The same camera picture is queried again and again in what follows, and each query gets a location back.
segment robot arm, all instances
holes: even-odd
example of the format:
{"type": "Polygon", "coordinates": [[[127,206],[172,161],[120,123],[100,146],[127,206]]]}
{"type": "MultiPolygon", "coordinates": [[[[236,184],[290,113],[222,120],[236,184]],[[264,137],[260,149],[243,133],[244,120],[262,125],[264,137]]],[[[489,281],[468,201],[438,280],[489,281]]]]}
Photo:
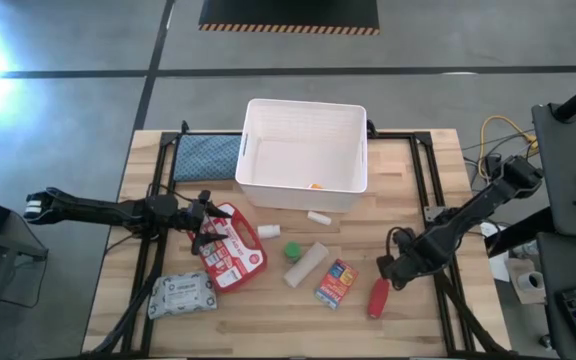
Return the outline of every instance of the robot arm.
{"type": "Polygon", "coordinates": [[[526,198],[537,191],[543,174],[526,159],[515,156],[505,161],[493,174],[484,190],[457,209],[439,214],[421,235],[415,237],[411,229],[389,234],[399,248],[399,257],[388,254],[377,258],[379,272],[401,290],[414,278],[435,274],[444,269],[459,247],[462,236],[502,204],[526,198]]]}
{"type": "Polygon", "coordinates": [[[227,235],[200,233],[204,216],[229,218],[210,201],[210,191],[203,190],[187,208],[178,209],[174,194],[153,195],[140,200],[120,203],[84,199],[56,188],[30,194],[24,218],[31,224],[55,224],[63,220],[81,221],[111,226],[123,226],[142,238],[155,236],[160,228],[186,230],[195,233],[192,253],[199,247],[222,240],[227,235]]]}

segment red and white package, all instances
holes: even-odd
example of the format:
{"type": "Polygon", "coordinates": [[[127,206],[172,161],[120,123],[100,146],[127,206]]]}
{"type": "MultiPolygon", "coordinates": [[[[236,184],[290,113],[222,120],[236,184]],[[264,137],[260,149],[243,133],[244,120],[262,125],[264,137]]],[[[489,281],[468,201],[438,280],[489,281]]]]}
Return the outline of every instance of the red and white package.
{"type": "MultiPolygon", "coordinates": [[[[266,269],[268,260],[257,234],[239,210],[229,203],[218,208],[232,218],[206,216],[201,232],[228,235],[228,238],[202,246],[199,256],[216,289],[228,292],[266,269]]],[[[193,234],[188,233],[188,236],[194,241],[193,234]]]]}

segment striped tape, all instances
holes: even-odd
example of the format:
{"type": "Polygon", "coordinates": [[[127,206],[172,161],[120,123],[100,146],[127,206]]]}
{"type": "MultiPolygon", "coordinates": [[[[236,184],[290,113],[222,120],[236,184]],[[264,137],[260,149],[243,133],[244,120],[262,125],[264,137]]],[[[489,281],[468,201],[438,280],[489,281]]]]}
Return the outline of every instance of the striped tape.
{"type": "Polygon", "coordinates": [[[379,29],[350,26],[302,26],[302,25],[256,25],[256,24],[203,24],[201,31],[229,32],[277,32],[325,35],[379,35],[379,29]]]}

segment white plastic bin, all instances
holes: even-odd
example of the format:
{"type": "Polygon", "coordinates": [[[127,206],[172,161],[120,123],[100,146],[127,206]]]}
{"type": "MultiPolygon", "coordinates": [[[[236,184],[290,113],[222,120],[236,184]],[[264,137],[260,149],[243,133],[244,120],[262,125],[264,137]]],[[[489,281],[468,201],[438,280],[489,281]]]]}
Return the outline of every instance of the white plastic bin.
{"type": "Polygon", "coordinates": [[[361,106],[253,99],[235,178],[256,206],[348,212],[368,186],[366,143],[361,106]]]}

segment gray concrete floor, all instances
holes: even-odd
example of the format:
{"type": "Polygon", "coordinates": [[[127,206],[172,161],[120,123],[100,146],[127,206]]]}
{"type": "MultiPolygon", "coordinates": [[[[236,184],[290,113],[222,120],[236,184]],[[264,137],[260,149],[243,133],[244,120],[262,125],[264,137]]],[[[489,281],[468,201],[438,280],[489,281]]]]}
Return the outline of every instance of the gray concrete floor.
{"type": "MultiPolygon", "coordinates": [[[[0,0],[0,70],[147,69],[164,3],[0,0]]],[[[576,65],[576,0],[380,0],[377,37],[202,33],[200,7],[201,0],[177,2],[161,68],[576,65]]],[[[0,204],[21,211],[25,195],[46,186],[116,199],[143,85],[0,80],[0,204]]],[[[380,128],[456,128],[468,146],[487,116],[528,129],[532,105],[574,92],[576,73],[165,78],[156,81],[144,127],[177,129],[187,120],[194,129],[239,129],[247,102],[267,97],[360,104],[380,128]]],[[[492,123],[487,137],[511,133],[492,123]]],[[[517,140],[499,152],[523,146],[517,140]]],[[[464,154],[476,158],[477,149],[464,154]]],[[[542,188],[494,219],[512,223],[546,205],[542,188]]],[[[0,359],[81,347],[108,228],[62,223],[34,231],[50,248],[41,299],[33,310],[0,306],[0,359]]],[[[39,270],[18,277],[35,284],[39,270]]],[[[543,308],[519,305],[503,284],[499,293],[513,348],[554,356],[536,344],[546,332],[543,308]]],[[[14,285],[7,296],[31,302],[34,292],[14,285]]]]}

